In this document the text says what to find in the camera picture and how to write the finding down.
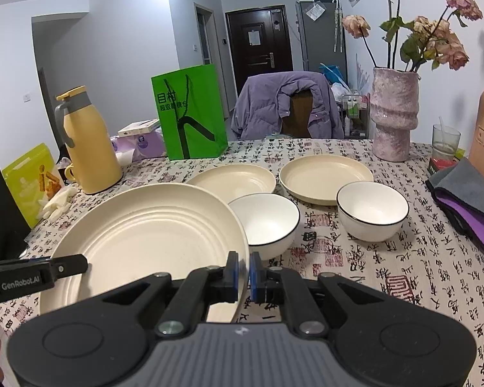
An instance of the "purple jacket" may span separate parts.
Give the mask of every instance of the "purple jacket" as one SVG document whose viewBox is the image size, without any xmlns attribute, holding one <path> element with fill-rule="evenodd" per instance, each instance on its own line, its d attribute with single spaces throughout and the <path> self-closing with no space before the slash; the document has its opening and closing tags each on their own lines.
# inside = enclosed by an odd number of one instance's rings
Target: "purple jacket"
<svg viewBox="0 0 484 387">
<path fill-rule="evenodd" d="M 290 115 L 290 97 L 310 90 L 313 96 L 308 131 L 312 138 L 343 139 L 344 132 L 332 90 L 325 76 L 308 71 L 249 77 L 238 97 L 231 129 L 240 140 L 259 140 L 281 132 L 281 118 Z"/>
</svg>

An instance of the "screw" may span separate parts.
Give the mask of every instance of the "screw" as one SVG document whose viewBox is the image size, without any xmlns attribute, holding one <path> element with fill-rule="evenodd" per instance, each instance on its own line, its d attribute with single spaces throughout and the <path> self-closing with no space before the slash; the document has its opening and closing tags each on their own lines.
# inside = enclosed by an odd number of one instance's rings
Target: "screw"
<svg viewBox="0 0 484 387">
<path fill-rule="evenodd" d="M 325 329 L 325 325 L 321 322 L 303 322 L 299 325 L 301 332 L 305 334 L 319 334 Z"/>
<path fill-rule="evenodd" d="M 169 320 L 168 322 L 163 322 L 158 326 L 158 330 L 163 334 L 179 334 L 185 327 L 181 322 L 176 322 L 175 320 Z"/>
</svg>

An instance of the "gray thermos handle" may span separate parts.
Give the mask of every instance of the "gray thermos handle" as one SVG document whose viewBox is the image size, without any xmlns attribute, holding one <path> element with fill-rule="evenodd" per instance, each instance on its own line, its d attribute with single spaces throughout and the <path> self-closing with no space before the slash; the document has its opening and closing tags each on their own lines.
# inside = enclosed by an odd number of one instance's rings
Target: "gray thermos handle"
<svg viewBox="0 0 484 387">
<path fill-rule="evenodd" d="M 68 136 L 65 131 L 65 109 L 69 105 L 68 102 L 61 103 L 57 108 L 55 108 L 55 124 L 61 135 L 61 138 L 69 148 L 75 147 L 74 141 Z"/>
</svg>

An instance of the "gray ribbed surface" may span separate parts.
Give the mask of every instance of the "gray ribbed surface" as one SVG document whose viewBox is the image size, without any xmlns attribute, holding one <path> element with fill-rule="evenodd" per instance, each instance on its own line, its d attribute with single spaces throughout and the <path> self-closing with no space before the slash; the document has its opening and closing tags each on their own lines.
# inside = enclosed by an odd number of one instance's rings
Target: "gray ribbed surface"
<svg viewBox="0 0 484 387">
<path fill-rule="evenodd" d="M 247 328 L 243 335 L 237 334 Z M 202 324 L 161 342 L 119 387 L 364 387 L 319 341 L 292 336 L 285 324 Z"/>
</svg>

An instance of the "table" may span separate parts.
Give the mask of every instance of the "table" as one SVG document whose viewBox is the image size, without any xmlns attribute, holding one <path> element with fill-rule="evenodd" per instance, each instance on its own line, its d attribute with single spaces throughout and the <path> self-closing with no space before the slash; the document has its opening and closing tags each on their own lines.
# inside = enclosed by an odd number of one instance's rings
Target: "table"
<svg viewBox="0 0 484 387">
<path fill-rule="evenodd" d="M 27 238 L 27 257 L 51 255 L 73 222 L 128 188 L 185 182 L 213 164 L 259 164 L 277 176 L 288 161 L 313 154 L 343 155 L 363 162 L 373 172 L 375 181 L 394 187 L 407 198 L 409 218 L 400 233 L 388 242 L 361 242 L 339 224 L 335 207 L 298 202 L 278 184 L 276 193 L 298 203 L 302 223 L 293 246 L 270 264 L 296 269 L 310 279 L 324 271 L 339 273 L 459 320 L 473 333 L 478 346 L 466 386 L 484 387 L 484 255 L 453 231 L 426 189 L 428 145 L 413 144 L 410 159 L 398 164 L 376 158 L 370 141 L 311 139 L 233 142 L 216 159 L 144 160 L 128 166 L 122 182 L 101 194 L 89 196 L 79 192 L 70 212 L 56 223 L 40 223 Z M 38 295 L 31 295 L 0 304 L 0 324 L 7 334 L 38 314 L 38 299 Z M 246 298 L 237 320 L 242 323 L 277 319 L 277 308 L 257 305 Z"/>
</svg>

